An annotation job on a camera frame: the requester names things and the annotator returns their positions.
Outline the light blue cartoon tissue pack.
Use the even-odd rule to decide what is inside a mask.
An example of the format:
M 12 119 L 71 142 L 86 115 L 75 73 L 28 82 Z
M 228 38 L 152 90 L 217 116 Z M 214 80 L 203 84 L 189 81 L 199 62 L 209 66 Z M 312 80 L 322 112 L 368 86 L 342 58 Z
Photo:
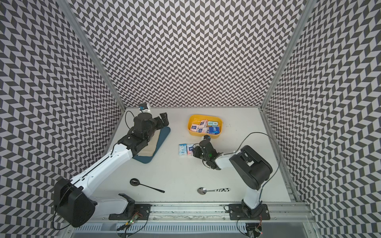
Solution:
M 187 144 L 179 144 L 179 156 L 185 156 L 188 154 Z

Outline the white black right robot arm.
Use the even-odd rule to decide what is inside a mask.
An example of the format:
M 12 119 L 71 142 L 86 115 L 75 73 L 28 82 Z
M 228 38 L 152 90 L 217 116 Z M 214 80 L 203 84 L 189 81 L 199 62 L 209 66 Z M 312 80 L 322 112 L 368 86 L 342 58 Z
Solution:
M 213 170 L 235 169 L 247 188 L 244 207 L 254 210 L 260 205 L 263 187 L 269 181 L 273 168 L 254 149 L 246 145 L 230 154 L 218 153 L 210 140 L 205 138 L 193 145 L 192 153 Z

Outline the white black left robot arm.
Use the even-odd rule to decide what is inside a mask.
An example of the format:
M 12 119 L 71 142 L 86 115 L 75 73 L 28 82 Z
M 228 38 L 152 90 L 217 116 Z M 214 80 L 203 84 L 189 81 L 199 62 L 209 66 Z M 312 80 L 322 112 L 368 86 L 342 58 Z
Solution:
M 134 118 L 134 126 L 119 139 L 100 160 L 72 179 L 62 178 L 54 185 L 54 215 L 60 215 L 69 226 L 78 228 L 92 217 L 135 216 L 135 201 L 124 193 L 117 197 L 95 197 L 94 191 L 117 168 L 148 146 L 157 130 L 169 125 L 167 113 L 153 118 L 143 112 Z

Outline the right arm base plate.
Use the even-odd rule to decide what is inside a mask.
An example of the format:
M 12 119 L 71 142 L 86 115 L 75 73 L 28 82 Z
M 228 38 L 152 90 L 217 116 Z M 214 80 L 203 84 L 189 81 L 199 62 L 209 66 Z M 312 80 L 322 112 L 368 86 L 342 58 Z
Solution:
M 251 209 L 245 204 L 229 204 L 228 212 L 230 220 L 270 220 L 268 206 L 259 204 L 257 208 Z

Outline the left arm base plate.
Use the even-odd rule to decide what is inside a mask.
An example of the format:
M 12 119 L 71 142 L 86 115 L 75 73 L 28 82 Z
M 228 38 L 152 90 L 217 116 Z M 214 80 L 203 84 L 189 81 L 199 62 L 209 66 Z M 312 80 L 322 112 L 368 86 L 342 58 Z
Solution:
M 139 221 L 147 220 L 150 215 L 151 207 L 151 204 L 135 204 L 134 207 L 128 206 L 121 214 L 110 214 L 108 219 L 127 221 L 131 220 L 134 215 L 140 214 L 141 217 L 138 218 Z

